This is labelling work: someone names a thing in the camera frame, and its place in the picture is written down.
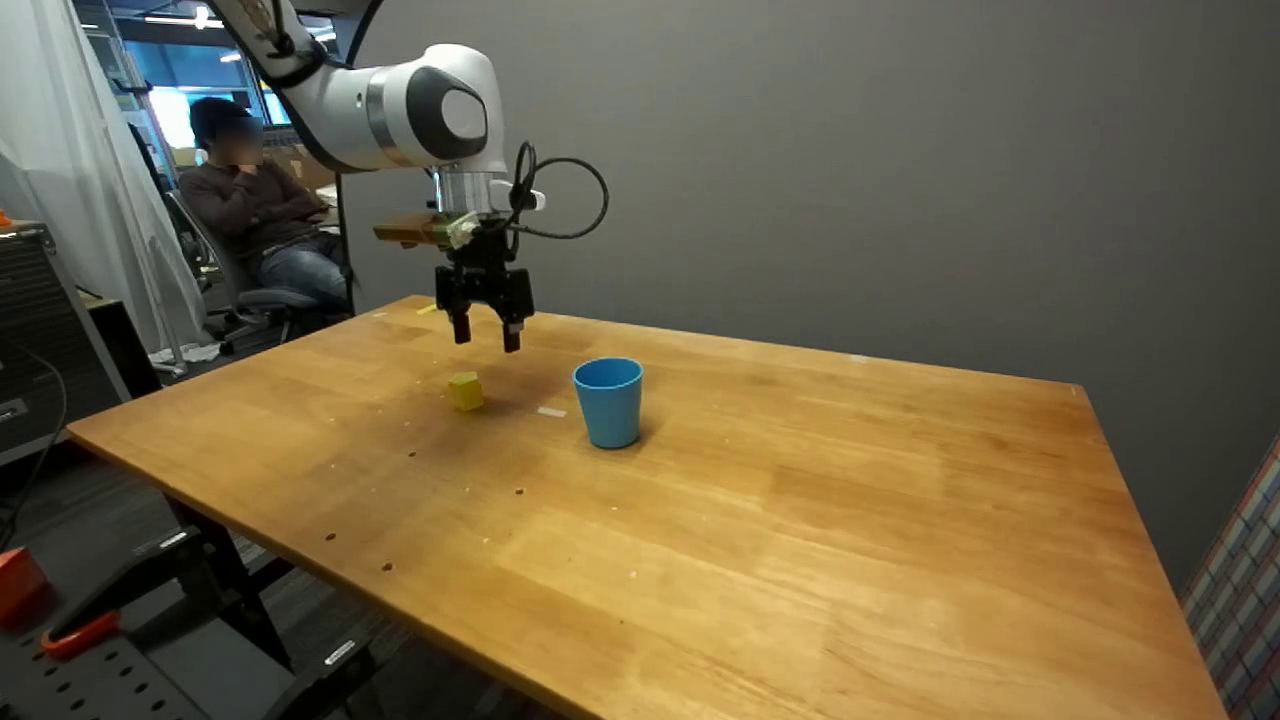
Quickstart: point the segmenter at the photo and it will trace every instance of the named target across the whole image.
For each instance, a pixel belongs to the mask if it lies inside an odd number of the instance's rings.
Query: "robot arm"
[[[521,348],[532,316],[527,272],[516,260],[513,173],[491,60],[463,43],[431,43],[410,66],[340,69],[307,36],[291,0],[207,0],[258,73],[275,88],[311,156],[338,173],[429,170],[429,208],[448,226],[451,267],[436,272],[436,305],[455,340],[468,305],[491,305],[504,348]]]

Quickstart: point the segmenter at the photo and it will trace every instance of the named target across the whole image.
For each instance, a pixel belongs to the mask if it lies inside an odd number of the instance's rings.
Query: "plastic cup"
[[[627,355],[584,359],[571,373],[577,400],[595,449],[627,449],[639,440],[639,380],[645,369]]]

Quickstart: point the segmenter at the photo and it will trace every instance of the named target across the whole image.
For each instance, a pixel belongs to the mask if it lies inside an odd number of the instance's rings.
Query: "wooden table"
[[[496,340],[414,298],[71,436],[591,715],[1224,715],[1079,390],[571,316]],[[648,369],[627,452],[579,429],[595,354]]]

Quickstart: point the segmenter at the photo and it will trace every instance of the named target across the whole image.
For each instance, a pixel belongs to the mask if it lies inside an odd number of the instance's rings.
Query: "gray wall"
[[[1178,583],[1280,432],[1272,0],[405,0],[362,60],[429,40],[611,179],[539,310],[1088,386]],[[368,239],[420,189],[348,179],[365,305],[431,287]]]

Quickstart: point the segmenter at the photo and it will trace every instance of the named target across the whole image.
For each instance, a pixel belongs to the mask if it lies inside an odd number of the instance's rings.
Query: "person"
[[[331,260],[338,238],[318,227],[328,203],[281,165],[254,156],[254,133],[258,119],[231,99],[194,105],[194,137],[207,162],[181,178],[184,208],[219,238],[254,283],[295,287],[321,310],[351,314],[348,276]]]

